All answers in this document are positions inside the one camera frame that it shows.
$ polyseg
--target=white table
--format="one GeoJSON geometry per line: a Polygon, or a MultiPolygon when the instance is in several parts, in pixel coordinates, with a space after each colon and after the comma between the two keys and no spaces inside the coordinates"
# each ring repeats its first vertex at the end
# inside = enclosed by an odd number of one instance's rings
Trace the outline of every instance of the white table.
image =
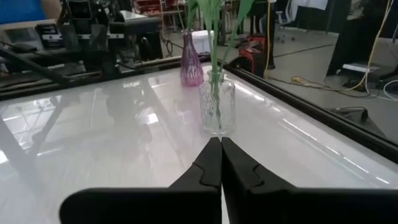
{"type": "MultiPolygon", "coordinates": [[[[393,162],[226,77],[236,84],[228,136],[266,168],[301,187],[398,187],[393,162]]],[[[211,137],[178,69],[3,101],[0,114],[0,135],[21,146],[1,141],[0,223],[59,223],[63,199],[88,187],[167,187],[211,137]]]]}

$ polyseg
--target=chair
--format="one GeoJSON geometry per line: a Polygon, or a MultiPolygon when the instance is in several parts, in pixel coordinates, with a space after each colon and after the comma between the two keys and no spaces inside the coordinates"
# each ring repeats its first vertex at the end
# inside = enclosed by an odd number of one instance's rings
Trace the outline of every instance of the chair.
{"type": "MultiPolygon", "coordinates": [[[[278,24],[279,24],[279,30],[281,30],[281,27],[286,26],[287,24],[292,23],[294,20],[292,19],[291,15],[291,6],[292,6],[292,0],[289,0],[286,5],[285,11],[276,11],[276,14],[278,15],[278,24]]],[[[282,43],[285,42],[286,40],[286,35],[281,34],[280,36],[277,36],[276,39],[281,41],[282,43]]]]}

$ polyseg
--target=purple vase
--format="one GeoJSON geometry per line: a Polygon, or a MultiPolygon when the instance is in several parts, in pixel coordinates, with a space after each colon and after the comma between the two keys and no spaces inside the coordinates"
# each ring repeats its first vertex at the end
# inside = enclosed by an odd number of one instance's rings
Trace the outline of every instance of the purple vase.
{"type": "Polygon", "coordinates": [[[198,86],[203,83],[203,69],[192,43],[191,32],[183,35],[184,48],[181,56],[180,79],[183,86],[198,86]]]}

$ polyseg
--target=gray floor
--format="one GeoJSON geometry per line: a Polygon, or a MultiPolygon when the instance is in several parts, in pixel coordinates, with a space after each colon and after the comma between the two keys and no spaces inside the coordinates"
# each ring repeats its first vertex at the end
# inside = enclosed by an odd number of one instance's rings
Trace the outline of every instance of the gray floor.
{"type": "MultiPolygon", "coordinates": [[[[287,82],[289,82],[293,76],[301,76],[311,81],[323,83],[331,56],[335,49],[334,44],[337,41],[336,35],[326,35],[324,32],[304,32],[301,30],[278,30],[276,35],[279,36],[282,34],[287,37],[294,36],[295,41],[291,41],[290,38],[288,38],[284,44],[278,41],[275,42],[274,55],[276,69],[271,70],[269,76],[287,82]],[[298,52],[317,47],[321,48],[298,52]]],[[[169,38],[178,45],[183,45],[181,34],[171,34],[166,38],[169,38]]],[[[391,47],[389,45],[391,45],[390,42],[384,40],[378,43],[374,60],[376,63],[388,65],[397,63],[396,56],[391,57],[391,54],[386,54],[389,50],[388,47],[391,47]]],[[[219,58],[224,55],[225,50],[226,47],[219,47],[219,58]]],[[[181,52],[181,49],[174,47],[174,56],[180,55],[181,52]]],[[[227,60],[232,60],[237,55],[238,51],[233,49],[228,55],[227,60]]],[[[342,79],[339,76],[328,77],[325,81],[327,84],[335,86],[336,88],[340,88],[342,83],[342,79]]],[[[384,135],[390,140],[398,142],[398,119],[396,119],[398,102],[396,101],[384,100],[381,98],[350,98],[332,91],[293,86],[274,80],[270,80],[270,82],[322,108],[341,108],[346,106],[366,107],[369,111],[369,117],[375,122],[384,135]]],[[[374,94],[377,93],[376,90],[372,90],[371,92],[374,94]]],[[[363,95],[363,93],[358,93],[357,91],[347,91],[346,93],[351,95],[363,95]]]]}

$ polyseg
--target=glass vase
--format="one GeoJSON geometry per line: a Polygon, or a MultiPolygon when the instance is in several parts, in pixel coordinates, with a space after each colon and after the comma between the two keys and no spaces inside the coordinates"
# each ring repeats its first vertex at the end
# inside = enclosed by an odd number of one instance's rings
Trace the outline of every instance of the glass vase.
{"type": "Polygon", "coordinates": [[[235,128],[235,84],[224,79],[222,72],[199,86],[203,128],[213,134],[225,134],[235,128]]]}
{"type": "Polygon", "coordinates": [[[203,69],[193,46],[192,33],[183,35],[184,47],[181,56],[180,79],[183,86],[198,86],[203,83],[203,69]]]}

